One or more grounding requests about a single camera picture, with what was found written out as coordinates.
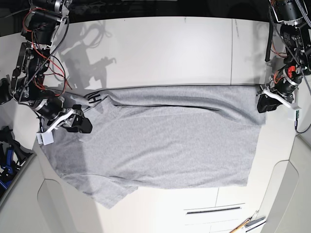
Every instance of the t-shirt sleeve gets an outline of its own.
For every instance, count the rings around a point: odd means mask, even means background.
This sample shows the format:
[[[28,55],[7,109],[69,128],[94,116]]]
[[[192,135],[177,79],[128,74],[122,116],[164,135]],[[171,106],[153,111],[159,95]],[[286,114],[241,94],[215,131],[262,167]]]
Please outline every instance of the t-shirt sleeve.
[[[100,175],[69,174],[61,178],[108,209],[137,190],[135,186],[124,186]]]

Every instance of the metal bracket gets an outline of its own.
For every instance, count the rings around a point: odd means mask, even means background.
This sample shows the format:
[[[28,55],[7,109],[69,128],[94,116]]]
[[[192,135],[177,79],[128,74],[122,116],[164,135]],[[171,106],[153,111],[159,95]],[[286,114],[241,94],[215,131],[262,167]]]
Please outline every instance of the metal bracket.
[[[20,50],[18,54],[16,68],[13,70],[12,80],[11,80],[11,93],[16,93],[17,80],[22,72],[22,68],[24,66],[26,50],[29,48],[26,42],[21,43]]]
[[[67,120],[74,113],[75,113],[75,110],[70,109],[66,114],[58,117],[45,132],[37,133],[36,136],[37,136],[38,143],[44,144],[44,145],[53,143],[54,138],[53,138],[52,130],[57,129],[57,127],[59,126],[59,124],[62,123],[62,121]]]
[[[60,21],[59,26],[56,26],[56,28],[55,28],[55,30],[53,32],[53,35],[51,37],[51,46],[49,46],[49,47],[53,46],[53,42],[54,42],[54,39],[56,37],[56,34],[57,34],[58,30],[61,30],[64,27],[65,22],[66,22],[66,18],[68,17],[68,15],[69,15],[69,10],[67,9],[67,7],[65,5],[63,5],[62,19]]]
[[[295,103],[289,103],[285,99],[283,99],[281,96],[270,92],[270,90],[268,88],[263,89],[262,93],[273,98],[273,99],[280,101],[282,104],[284,104],[288,108],[291,108],[293,110],[300,110],[301,109],[298,106],[298,103],[296,101],[295,101]]]

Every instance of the gray fabric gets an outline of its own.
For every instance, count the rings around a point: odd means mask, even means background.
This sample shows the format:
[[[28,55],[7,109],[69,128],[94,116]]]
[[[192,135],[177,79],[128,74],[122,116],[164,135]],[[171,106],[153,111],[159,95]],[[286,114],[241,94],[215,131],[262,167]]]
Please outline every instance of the gray fabric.
[[[86,96],[97,104],[85,111],[92,133],[59,129],[55,143],[42,148],[63,180],[107,208],[138,186],[245,186],[265,123],[256,91],[160,86],[96,92]]]

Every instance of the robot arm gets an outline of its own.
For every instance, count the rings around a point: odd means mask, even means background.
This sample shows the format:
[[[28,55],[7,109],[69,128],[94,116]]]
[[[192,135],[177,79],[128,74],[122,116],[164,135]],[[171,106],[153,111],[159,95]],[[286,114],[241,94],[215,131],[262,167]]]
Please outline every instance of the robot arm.
[[[301,7],[307,14],[304,1],[300,1]],[[273,30],[284,43],[286,56],[284,66],[271,76],[269,83],[260,86],[257,105],[260,113],[273,111],[281,104],[298,110],[297,103],[294,103],[293,92],[301,84],[302,79],[305,79],[305,75],[311,74],[309,27],[296,2],[296,0],[270,0],[270,28],[266,61],[269,61],[270,57]],[[276,28],[275,21],[281,23],[280,32]]]
[[[68,132],[91,133],[92,124],[84,117],[81,105],[64,108],[64,98],[68,82],[65,71],[60,69],[64,78],[64,89],[61,94],[47,90],[43,85],[44,73],[48,70],[51,57],[64,41],[69,28],[69,11],[71,0],[33,0],[33,5],[23,20],[21,35],[26,42],[21,44],[17,65],[11,80],[0,81],[0,104],[14,99],[19,104],[29,106],[40,115],[41,132],[39,142],[53,142],[52,130],[58,127]],[[51,51],[54,37],[59,29],[66,31],[61,42]]]

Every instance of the table surface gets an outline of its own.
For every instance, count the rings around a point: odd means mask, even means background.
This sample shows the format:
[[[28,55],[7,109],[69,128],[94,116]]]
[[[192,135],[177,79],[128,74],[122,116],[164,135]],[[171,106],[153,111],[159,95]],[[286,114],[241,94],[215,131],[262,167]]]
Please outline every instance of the table surface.
[[[273,53],[271,62],[265,63],[267,36],[267,23],[238,19],[110,19],[70,25],[65,43],[56,56],[64,64],[69,83],[74,87],[71,92],[80,95],[101,88],[130,86],[257,84],[264,83],[271,71],[281,63]],[[281,51],[283,47],[276,36],[274,40],[276,49]],[[1,77],[11,75],[21,42],[23,39],[19,34],[0,37],[0,53],[5,54],[5,59],[0,60]],[[60,89],[63,83],[47,76],[45,84]],[[308,118],[310,96],[305,83],[299,88],[299,105],[303,107],[300,127],[303,128],[307,124],[304,119]],[[0,106],[0,110],[0,123],[13,127],[16,139],[23,146],[32,148],[38,130],[38,120],[32,111],[13,101]],[[88,199],[79,204],[82,194],[76,194],[64,184],[77,230],[171,232],[177,229],[178,220],[182,217],[176,208],[183,210],[246,203],[244,216],[251,216],[260,208],[275,165],[290,157],[295,131],[294,122],[287,116],[284,106],[267,114],[246,187],[193,190],[142,188],[112,210],[107,210]],[[42,159],[40,161],[43,176],[57,179],[53,171],[46,172],[49,165]],[[98,223],[92,220],[94,215]]]

